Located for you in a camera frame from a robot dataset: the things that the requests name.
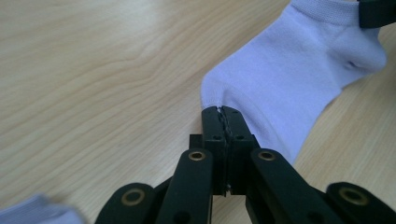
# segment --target screw hole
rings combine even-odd
[[[122,195],[121,202],[125,206],[134,206],[143,202],[144,199],[145,191],[142,189],[130,189]]]
[[[310,212],[307,215],[308,219],[315,224],[324,223],[324,216],[321,213]]]
[[[189,154],[189,158],[192,161],[201,161],[205,158],[205,153],[200,151],[193,151]]]
[[[275,159],[275,155],[269,151],[262,151],[259,153],[259,158],[265,161],[273,161]]]
[[[339,194],[347,202],[359,206],[366,205],[369,202],[368,198],[363,193],[353,188],[340,188]]]

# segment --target light wood surface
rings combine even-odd
[[[205,73],[285,0],[0,2],[0,208],[44,192],[93,223],[132,182],[171,176],[201,132]],[[321,190],[361,185],[396,209],[396,24],[387,67],[331,103],[295,168]],[[249,223],[216,197],[213,223]]]

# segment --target black mechanical linkage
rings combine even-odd
[[[202,112],[202,134],[190,135],[174,176],[157,188],[118,189],[96,224],[210,223],[212,195],[246,195],[252,223],[396,223],[396,213],[349,183],[326,193],[310,187],[278,152],[260,148],[242,114],[230,107]]]
[[[396,0],[360,0],[359,26],[379,28],[396,22]]]

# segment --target sock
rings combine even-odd
[[[342,88],[385,66],[378,32],[359,27],[358,2],[292,0],[272,25],[204,77],[202,107],[241,111],[261,147],[293,163]]]
[[[68,206],[53,204],[41,194],[0,210],[1,224],[82,224],[77,213]]]

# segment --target wooden table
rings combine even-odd
[[[0,206],[37,193],[93,223],[131,182],[171,176],[201,132],[205,73],[288,3],[264,0],[0,3]],[[309,184],[361,185],[396,209],[396,25],[387,67],[348,86],[295,163]],[[244,197],[213,223],[248,223]]]

